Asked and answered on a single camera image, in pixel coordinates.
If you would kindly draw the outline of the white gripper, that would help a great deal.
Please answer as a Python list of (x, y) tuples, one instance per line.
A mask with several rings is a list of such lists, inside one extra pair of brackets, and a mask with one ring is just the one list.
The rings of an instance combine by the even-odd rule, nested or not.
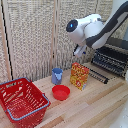
[(73, 55), (76, 57), (81, 57), (85, 52), (86, 46), (77, 46), (73, 52)]

